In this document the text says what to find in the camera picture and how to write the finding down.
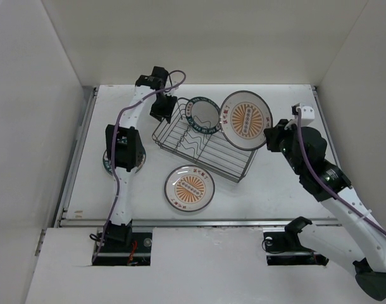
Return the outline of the wire dish rack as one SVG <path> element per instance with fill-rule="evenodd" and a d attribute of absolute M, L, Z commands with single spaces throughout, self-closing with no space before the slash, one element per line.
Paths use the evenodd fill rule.
<path fill-rule="evenodd" d="M 163 150 L 205 168 L 230 181 L 240 182 L 248 173 L 257 151 L 232 146 L 222 132 L 202 134 L 189 125 L 185 116 L 187 98 L 180 98 L 171 122 L 161 122 L 152 134 Z"/>

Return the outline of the green rim lettered plate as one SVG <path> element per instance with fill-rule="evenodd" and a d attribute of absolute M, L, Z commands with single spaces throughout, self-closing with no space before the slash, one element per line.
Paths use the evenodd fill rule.
<path fill-rule="evenodd" d="M 145 162 L 146 162 L 146 151 L 145 151 L 145 149 L 143 149 L 142 161 L 137 166 L 136 172 L 138 172 L 138 171 L 140 171 L 142 169 L 142 167 L 144 166 Z M 107 151 L 105 151 L 104 154 L 103 154 L 102 163 L 103 163 L 103 167 L 104 167 L 105 171 L 109 175 L 113 175 L 113 171 L 111 169 L 111 163 L 110 163 L 110 160 L 108 159 L 108 152 Z"/>
<path fill-rule="evenodd" d="M 198 133 L 212 135 L 220 130 L 220 108 L 209 98 L 198 96 L 188 100 L 185 117 Z"/>

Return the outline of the orange sunburst plate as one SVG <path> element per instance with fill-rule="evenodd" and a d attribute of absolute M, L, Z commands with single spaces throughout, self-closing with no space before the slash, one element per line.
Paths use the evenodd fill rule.
<path fill-rule="evenodd" d="M 184 165 L 173 170 L 166 178 L 164 194 L 176 210 L 186 213 L 205 209 L 215 195 L 211 174 L 197 165 Z"/>
<path fill-rule="evenodd" d="M 235 148 L 254 151 L 266 144 L 264 130 L 273 126 L 270 107 L 258 94 L 236 91 L 220 107 L 220 127 Z"/>

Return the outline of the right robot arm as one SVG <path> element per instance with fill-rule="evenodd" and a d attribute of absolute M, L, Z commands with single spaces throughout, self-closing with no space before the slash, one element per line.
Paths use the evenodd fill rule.
<path fill-rule="evenodd" d="M 385 300 L 386 230 L 358 198 L 343 171 L 325 159 L 326 140 L 316 129 L 295 126 L 288 120 L 264 133 L 268 150 L 283 154 L 303 188 L 350 236 L 341 239 L 310 219 L 298 217 L 285 226 L 285 245 L 322 254 L 350 273 L 369 297 Z"/>

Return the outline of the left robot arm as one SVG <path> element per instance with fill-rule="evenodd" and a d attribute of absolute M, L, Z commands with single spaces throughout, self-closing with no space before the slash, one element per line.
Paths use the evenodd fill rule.
<path fill-rule="evenodd" d="M 97 238 L 97 248 L 111 244 L 118 251 L 129 249 L 132 244 L 132 204 L 129 194 L 132 179 L 146 159 L 137 124 L 148 107 L 149 115 L 159 122 L 170 123 L 177 97 L 171 73 L 155 66 L 150 75 L 141 75 L 134 87 L 130 105 L 120 110 L 116 122 L 107 125 L 106 153 L 115 180 L 115 196 L 109 215 Z"/>

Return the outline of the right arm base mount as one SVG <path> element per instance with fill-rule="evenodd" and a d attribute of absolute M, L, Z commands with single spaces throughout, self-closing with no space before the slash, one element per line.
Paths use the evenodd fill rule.
<path fill-rule="evenodd" d="M 329 259 L 303 247 L 298 238 L 285 231 L 263 233 L 262 249 L 268 266 L 327 266 Z"/>

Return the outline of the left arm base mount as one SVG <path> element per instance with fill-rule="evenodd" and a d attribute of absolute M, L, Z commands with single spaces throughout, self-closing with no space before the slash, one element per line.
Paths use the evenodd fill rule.
<path fill-rule="evenodd" d="M 152 232 L 133 232 L 123 242 L 104 236 L 102 232 L 90 234 L 94 242 L 92 266 L 142 267 L 151 265 Z"/>

